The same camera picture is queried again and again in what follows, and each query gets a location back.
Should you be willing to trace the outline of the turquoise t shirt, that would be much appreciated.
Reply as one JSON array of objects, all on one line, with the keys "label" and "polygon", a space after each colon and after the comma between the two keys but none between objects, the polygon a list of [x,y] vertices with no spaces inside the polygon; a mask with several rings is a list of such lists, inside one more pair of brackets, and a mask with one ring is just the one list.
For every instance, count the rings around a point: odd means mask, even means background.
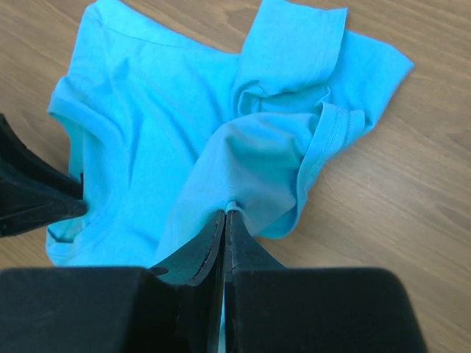
[{"label": "turquoise t shirt", "polygon": [[368,134],[414,65],[347,10],[263,1],[241,52],[121,1],[88,6],[49,105],[88,212],[47,230],[57,266],[150,267],[214,213],[251,235],[297,225],[323,166]]}]

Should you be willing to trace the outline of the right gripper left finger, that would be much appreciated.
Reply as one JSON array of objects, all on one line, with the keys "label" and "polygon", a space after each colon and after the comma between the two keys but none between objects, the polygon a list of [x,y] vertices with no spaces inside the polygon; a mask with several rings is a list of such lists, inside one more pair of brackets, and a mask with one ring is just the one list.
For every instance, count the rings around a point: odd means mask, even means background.
[{"label": "right gripper left finger", "polygon": [[151,268],[1,272],[3,352],[216,352],[223,212]]}]

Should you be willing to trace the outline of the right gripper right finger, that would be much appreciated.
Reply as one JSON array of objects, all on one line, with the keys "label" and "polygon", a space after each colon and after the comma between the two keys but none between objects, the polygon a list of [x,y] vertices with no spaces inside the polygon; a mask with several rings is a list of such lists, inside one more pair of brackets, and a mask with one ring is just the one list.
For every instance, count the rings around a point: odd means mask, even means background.
[{"label": "right gripper right finger", "polygon": [[225,223],[228,352],[425,352],[402,282],[382,268],[286,268]]}]

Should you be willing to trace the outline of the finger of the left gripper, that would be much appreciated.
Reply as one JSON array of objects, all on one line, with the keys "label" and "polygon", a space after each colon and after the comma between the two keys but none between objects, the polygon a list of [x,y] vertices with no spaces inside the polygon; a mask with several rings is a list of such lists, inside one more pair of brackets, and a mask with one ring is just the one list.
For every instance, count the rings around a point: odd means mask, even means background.
[{"label": "finger of the left gripper", "polygon": [[16,236],[87,212],[82,183],[21,142],[1,116],[1,235]]}]

